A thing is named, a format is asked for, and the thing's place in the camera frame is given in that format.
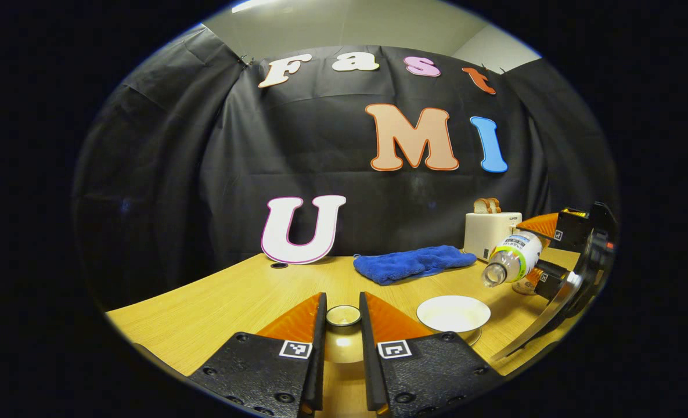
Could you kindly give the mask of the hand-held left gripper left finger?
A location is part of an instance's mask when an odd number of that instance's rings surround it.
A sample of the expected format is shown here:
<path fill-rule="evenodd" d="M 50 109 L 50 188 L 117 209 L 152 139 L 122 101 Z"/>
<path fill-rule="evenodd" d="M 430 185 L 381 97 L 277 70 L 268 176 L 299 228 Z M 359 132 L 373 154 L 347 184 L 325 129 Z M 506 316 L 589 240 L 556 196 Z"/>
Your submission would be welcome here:
<path fill-rule="evenodd" d="M 327 296 L 318 292 L 256 333 L 237 331 L 188 379 L 261 417 L 313 417 L 323 408 Z"/>

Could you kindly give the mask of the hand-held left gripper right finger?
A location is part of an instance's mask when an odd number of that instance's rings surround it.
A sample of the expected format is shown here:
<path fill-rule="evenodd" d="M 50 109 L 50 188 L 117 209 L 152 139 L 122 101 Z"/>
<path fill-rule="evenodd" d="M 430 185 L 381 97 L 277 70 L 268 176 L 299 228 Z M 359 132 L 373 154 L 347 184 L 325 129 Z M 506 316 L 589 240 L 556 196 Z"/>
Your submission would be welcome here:
<path fill-rule="evenodd" d="M 504 382 L 454 331 L 431 331 L 370 292 L 359 295 L 366 402 L 378 417 L 452 417 Z"/>

